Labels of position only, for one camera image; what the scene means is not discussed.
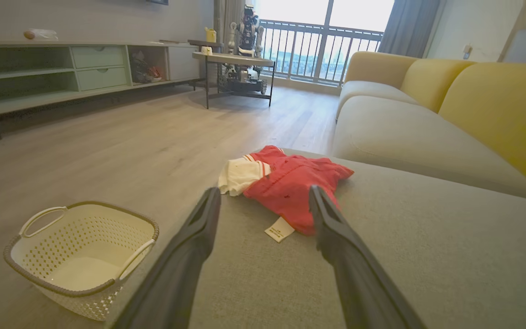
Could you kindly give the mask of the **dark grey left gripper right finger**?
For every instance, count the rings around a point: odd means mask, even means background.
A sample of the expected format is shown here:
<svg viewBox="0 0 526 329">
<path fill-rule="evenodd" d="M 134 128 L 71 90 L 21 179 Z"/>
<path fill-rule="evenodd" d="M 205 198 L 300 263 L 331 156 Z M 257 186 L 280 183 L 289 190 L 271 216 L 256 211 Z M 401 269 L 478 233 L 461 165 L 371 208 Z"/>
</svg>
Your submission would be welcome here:
<svg viewBox="0 0 526 329">
<path fill-rule="evenodd" d="M 317 248 L 332 265 L 349 329 L 423 329 L 377 258 L 320 186 L 309 189 Z"/>
</svg>

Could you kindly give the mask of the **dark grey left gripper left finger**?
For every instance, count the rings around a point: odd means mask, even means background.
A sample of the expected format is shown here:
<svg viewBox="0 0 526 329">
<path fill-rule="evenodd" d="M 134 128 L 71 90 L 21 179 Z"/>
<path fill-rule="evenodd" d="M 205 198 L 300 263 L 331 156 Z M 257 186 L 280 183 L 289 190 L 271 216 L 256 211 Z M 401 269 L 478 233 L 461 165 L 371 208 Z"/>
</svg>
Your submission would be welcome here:
<svg viewBox="0 0 526 329">
<path fill-rule="evenodd" d="M 204 262 L 211 255 L 221 210 L 216 187 L 206 189 L 159 255 L 114 329 L 185 329 Z"/>
</svg>

